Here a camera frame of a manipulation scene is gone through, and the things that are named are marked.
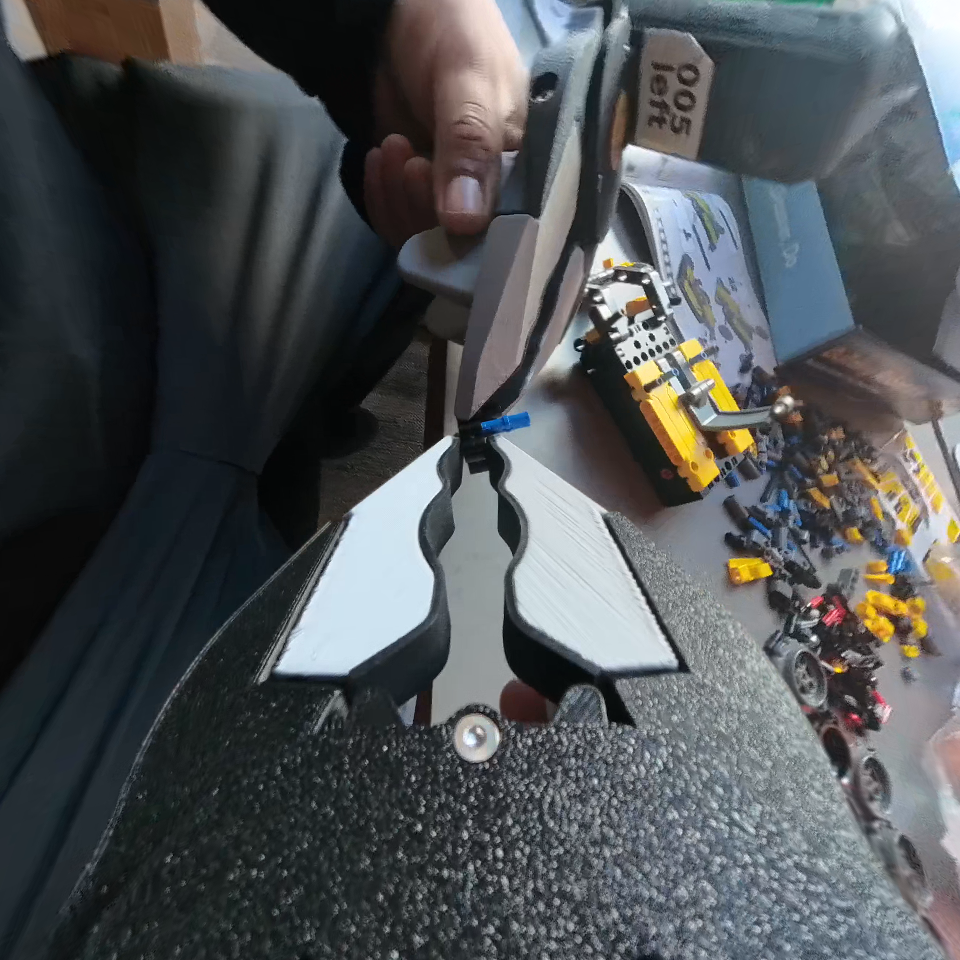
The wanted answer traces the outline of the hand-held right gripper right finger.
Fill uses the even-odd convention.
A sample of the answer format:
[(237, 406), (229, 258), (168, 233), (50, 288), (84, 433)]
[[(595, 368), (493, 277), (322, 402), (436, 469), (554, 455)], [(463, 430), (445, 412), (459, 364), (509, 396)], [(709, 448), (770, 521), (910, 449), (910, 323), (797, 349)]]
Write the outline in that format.
[(503, 645), (520, 679), (626, 679), (679, 669), (599, 504), (505, 438), (489, 443), (510, 547)]

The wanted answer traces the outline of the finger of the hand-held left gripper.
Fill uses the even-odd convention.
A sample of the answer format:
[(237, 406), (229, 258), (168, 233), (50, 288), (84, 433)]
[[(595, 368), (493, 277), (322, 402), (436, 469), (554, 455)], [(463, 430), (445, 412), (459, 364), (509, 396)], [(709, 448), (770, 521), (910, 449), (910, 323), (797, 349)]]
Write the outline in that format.
[(518, 370), (498, 390), (499, 405), (514, 405), (558, 348), (580, 307), (590, 263), (582, 246), (570, 247), (561, 279), (549, 285), (550, 296), (544, 298)]
[(522, 213), (490, 223), (463, 342), (455, 395), (459, 421), (471, 420), (519, 366), (539, 226)]

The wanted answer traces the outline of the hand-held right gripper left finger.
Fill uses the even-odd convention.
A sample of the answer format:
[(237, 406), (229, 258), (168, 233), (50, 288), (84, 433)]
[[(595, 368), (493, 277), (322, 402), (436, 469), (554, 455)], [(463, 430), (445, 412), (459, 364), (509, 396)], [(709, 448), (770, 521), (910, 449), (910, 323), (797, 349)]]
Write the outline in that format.
[(271, 677), (432, 685), (450, 655), (440, 555), (454, 532), (460, 442), (446, 437), (362, 500), (307, 581)]

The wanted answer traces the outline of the black connector brick piece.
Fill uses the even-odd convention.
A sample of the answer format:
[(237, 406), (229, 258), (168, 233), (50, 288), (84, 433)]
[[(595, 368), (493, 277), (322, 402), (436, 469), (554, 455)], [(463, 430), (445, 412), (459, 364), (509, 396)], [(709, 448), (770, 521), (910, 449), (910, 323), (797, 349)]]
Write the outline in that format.
[(475, 419), (462, 423), (458, 430), (462, 461), (471, 474), (486, 473), (490, 469), (490, 438), (493, 420)]

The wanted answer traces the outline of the yellow toy brick vehicle model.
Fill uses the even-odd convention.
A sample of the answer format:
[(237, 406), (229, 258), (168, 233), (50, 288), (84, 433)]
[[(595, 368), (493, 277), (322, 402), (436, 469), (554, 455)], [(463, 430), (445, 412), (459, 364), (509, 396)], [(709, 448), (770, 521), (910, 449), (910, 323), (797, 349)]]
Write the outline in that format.
[(714, 362), (716, 348), (683, 338), (679, 304), (651, 265), (606, 258), (586, 281), (589, 327), (574, 343), (594, 392), (666, 507), (702, 500), (750, 462), (759, 431), (796, 412), (789, 392), (760, 405), (737, 400)]

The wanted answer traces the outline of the pile of small brick parts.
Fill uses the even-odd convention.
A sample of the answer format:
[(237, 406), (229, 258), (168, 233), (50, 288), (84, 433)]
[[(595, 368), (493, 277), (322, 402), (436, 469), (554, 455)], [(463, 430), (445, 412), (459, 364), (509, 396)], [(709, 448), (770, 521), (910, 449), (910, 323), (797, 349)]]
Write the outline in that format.
[(726, 479), (764, 474), (754, 503), (723, 503), (732, 586), (761, 583), (780, 631), (813, 642), (833, 664), (867, 659), (887, 643), (909, 667), (941, 655), (931, 626), (931, 567), (894, 539), (868, 433), (814, 406), (755, 434), (756, 451)]

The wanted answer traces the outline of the grey desk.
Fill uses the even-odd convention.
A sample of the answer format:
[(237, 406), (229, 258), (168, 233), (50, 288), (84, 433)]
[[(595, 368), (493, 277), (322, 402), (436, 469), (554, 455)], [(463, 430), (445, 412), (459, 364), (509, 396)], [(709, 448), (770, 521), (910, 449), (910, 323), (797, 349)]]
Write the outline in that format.
[(404, 958), (939, 958), (784, 682), (626, 517), (491, 451), (510, 670), (434, 747)]

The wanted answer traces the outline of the person's right hand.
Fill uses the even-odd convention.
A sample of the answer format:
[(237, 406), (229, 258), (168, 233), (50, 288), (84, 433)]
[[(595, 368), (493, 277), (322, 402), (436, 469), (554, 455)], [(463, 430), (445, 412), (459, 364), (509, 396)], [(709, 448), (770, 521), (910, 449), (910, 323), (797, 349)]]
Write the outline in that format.
[(556, 704), (548, 701), (528, 684), (512, 678), (500, 692), (498, 711), (510, 722), (543, 726), (553, 720)]

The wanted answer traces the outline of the white instruction booklet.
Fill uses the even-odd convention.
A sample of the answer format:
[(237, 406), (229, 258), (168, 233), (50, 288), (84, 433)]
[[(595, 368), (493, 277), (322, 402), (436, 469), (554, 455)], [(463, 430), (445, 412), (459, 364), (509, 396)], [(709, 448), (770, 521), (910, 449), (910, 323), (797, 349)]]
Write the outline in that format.
[(621, 193), (642, 226), (654, 268), (679, 297), (674, 318), (680, 338), (714, 348), (713, 362), (728, 384), (742, 381), (754, 366), (773, 371), (769, 324), (726, 200), (630, 179)]

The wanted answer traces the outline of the dark blue cardboard box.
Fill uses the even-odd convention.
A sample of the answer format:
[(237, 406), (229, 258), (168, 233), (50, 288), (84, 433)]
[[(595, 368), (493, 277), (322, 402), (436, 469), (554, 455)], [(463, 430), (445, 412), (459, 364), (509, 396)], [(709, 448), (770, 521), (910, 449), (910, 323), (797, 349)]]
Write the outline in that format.
[(781, 372), (923, 424), (958, 413), (958, 2), (907, 34), (878, 117), (819, 182), (743, 177)]

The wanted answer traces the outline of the person's grey trouser legs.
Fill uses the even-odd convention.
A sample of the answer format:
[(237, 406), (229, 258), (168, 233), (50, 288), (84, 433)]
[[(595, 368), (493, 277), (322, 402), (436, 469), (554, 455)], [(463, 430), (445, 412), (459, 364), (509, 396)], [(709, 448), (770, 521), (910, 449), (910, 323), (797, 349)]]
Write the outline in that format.
[(263, 467), (390, 294), (286, 77), (2, 42), (2, 958), (43, 954), (171, 690), (289, 556)]

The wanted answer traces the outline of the yellow sticker sheet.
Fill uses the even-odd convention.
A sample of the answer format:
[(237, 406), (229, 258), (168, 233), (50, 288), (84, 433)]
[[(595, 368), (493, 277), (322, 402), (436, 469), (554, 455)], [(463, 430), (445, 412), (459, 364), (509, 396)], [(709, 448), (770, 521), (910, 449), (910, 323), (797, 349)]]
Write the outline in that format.
[(894, 541), (922, 565), (935, 546), (955, 546), (956, 512), (912, 434), (901, 429), (879, 449), (880, 500), (894, 523)]

